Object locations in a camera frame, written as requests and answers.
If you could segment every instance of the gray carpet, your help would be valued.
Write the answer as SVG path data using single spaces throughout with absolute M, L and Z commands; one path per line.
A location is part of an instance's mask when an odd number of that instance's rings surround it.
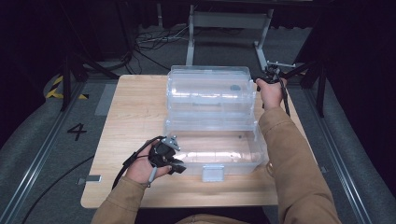
M 308 34 L 309 29 L 271 29 L 264 44 L 267 60 L 292 63 Z M 195 37 L 194 64 L 247 66 L 251 75 L 256 77 L 261 73 L 261 69 L 252 43 L 258 36 L 260 32 L 250 30 L 236 32 L 233 35 L 219 30 L 199 32 Z M 142 53 L 165 67 L 184 64 L 187 41 L 180 39 L 160 49 L 142 50 Z M 167 69 L 137 53 L 130 65 L 133 72 L 137 74 L 166 75 L 168 73 Z M 129 73 L 125 68 L 114 72 L 119 75 Z M 298 78 L 290 81 L 290 98 L 296 106 L 318 165 L 327 170 L 324 177 L 332 190 L 339 217 L 343 223 L 358 223 L 340 177 L 329 157 L 324 134 L 314 119 L 315 111 L 309 106 L 309 100 L 305 94 L 307 90 L 301 90 L 298 85 L 293 84 L 297 81 Z M 95 153 L 116 83 L 117 81 L 109 80 L 101 74 L 91 74 L 81 92 L 89 94 L 89 99 L 76 100 L 72 105 L 45 165 L 13 223 L 22 222 L 35 200 L 56 179 Z M 44 94 L 48 91 L 48 87 L 43 90 Z M 6 209 L 23 174 L 29 168 L 35 154 L 50 132 L 52 124 L 59 116 L 61 106 L 61 99 L 47 99 L 47 102 L 21 125 L 0 151 L 0 192 L 2 195 L 0 211 Z M 325 122 L 346 161 L 348 170 L 353 175 L 361 199 L 373 223 L 396 223 L 394 197 L 389 193 L 365 155 L 329 84 L 325 97 Z M 83 124 L 83 130 L 87 132 L 82 133 L 76 141 L 76 134 L 67 131 L 80 123 Z M 26 223 L 90 223 L 95 210 L 81 207 L 79 201 L 84 186 L 77 185 L 76 182 L 88 174 L 91 164 L 92 160 L 83 163 L 54 185 L 35 206 Z M 264 206 L 263 209 L 272 223 L 277 223 L 276 206 Z

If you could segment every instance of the dark background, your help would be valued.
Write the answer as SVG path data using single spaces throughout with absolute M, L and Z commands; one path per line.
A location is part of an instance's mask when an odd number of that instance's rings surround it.
M 45 102 L 44 86 L 58 74 L 67 52 L 76 51 L 93 61 L 104 61 L 130 50 L 133 43 L 125 40 L 115 2 L 0 3 L 0 146 Z M 155 3 L 117 2 L 126 10 L 121 16 L 130 22 L 123 28 L 157 25 Z M 396 170 L 396 118 L 392 116 L 396 108 L 392 70 L 396 55 L 395 7 L 385 0 L 332 4 L 339 8 L 308 10 L 306 17 L 297 16 L 289 8 L 277 10 L 272 25 L 314 27 L 296 62 L 325 64 L 327 78 L 350 124 L 394 195 L 396 187 L 391 174 Z M 163 8 L 164 27 L 186 22 L 188 7 L 167 7 Z

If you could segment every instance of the forearm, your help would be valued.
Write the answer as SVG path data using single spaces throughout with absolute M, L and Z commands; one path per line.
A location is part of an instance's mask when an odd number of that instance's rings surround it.
M 134 223 L 145 187 L 123 177 L 96 211 L 92 223 Z
M 281 223 L 338 222 L 332 194 L 309 145 L 283 109 L 266 111 L 259 121 L 273 165 Z

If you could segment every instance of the clear plastic container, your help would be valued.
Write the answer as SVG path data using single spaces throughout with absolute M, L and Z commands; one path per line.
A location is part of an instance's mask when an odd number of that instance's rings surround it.
M 256 90 L 246 67 L 173 66 L 165 135 L 176 135 L 185 175 L 221 181 L 268 161 L 254 118 Z

